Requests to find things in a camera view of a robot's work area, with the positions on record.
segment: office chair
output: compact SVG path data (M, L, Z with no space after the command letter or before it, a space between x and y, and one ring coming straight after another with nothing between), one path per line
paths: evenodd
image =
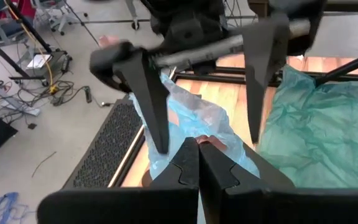
M71 25L73 22L79 22L74 12L66 5L66 0L31 0L33 8L40 9L44 14L49 17L50 29L52 32L59 31L60 35L65 35L63 28L66 24ZM54 16L52 11L59 10L62 16ZM88 17L88 13L84 12L83 15Z
M22 10L24 0L17 2L17 7ZM25 16L31 24L34 18ZM0 47L5 47L14 44L24 44L26 47L25 54L19 58L18 64L22 63L28 58L32 58L34 54L34 46L27 43L28 37L26 36L22 26L17 23L9 13L8 8L5 6L4 1L0 1Z

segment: blue cable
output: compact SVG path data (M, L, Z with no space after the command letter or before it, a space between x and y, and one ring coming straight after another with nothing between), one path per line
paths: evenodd
M7 224L8 221L20 220L20 223L22 223L23 219L30 213L29 212L29 206L28 205L21 205L16 204L17 198L19 196L19 193L17 192L11 192L7 193L4 196L0 197L0 224ZM19 208L23 208L22 215L15 216L15 214L12 214L13 211L16 211L16 213L19 212Z

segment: red object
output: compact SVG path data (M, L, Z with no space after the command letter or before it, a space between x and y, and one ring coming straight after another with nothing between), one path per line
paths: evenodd
M36 10L31 5L31 0L11 0L13 3L16 3L16 7L21 12L23 16L34 19ZM0 19L6 18L5 11L0 12Z

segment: concrete floor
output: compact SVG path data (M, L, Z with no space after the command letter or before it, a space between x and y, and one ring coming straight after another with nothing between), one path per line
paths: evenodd
M86 1L69 1L76 11L86 11L90 21L130 19L123 0L92 4ZM242 1L242 14L253 15ZM135 1L140 19L149 18L149 13L139 1ZM89 24L91 33L97 38L103 34L116 35L144 46L157 45L161 38L152 33L148 23L141 23L138 31L130 24ZM97 45L80 25L67 26L66 35L58 33L54 37L47 29L40 30L51 45L60 44L73 57L71 71L62 79L75 82L75 87L91 87L93 96L99 101L114 102L124 95L104 86L88 71L88 61ZM16 46L4 50L17 58ZM358 57L358 16L325 17L318 32L316 43L308 53L320 57ZM9 73L0 64L0 79L8 81ZM40 87L39 82L29 86ZM14 86L8 94L18 90ZM41 107L38 117L28 117L28 123L35 123L34 130L27 128L24 119L13 126L19 130L15 137L0 148L0 196L7 192L19 192L19 202L36 210L40 200L47 194L62 187L77 165L100 125L109 113L109 108L99 108L94 103L87 104L83 92L71 102L60 107L46 104ZM44 162L32 178L37 165L47 156L57 153ZM29 215L23 223L36 223L35 216Z

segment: clear plastic bag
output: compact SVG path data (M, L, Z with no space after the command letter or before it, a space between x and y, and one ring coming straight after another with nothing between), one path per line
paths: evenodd
M358 188L358 82L285 67L258 152L297 187Z
M259 171L254 162L246 156L243 142L229 125L229 117L226 111L214 103L202 100L176 84L166 75L161 75L161 81L170 92L167 99L170 144L167 155L157 152L150 132L140 111L139 104L133 94L130 95L135 109L142 118L145 126L145 138L149 147L150 175L154 179L165 168L178 152L180 146L187 137L198 137L201 135L216 136L227 146L223 153L238 163L250 173L259 177Z

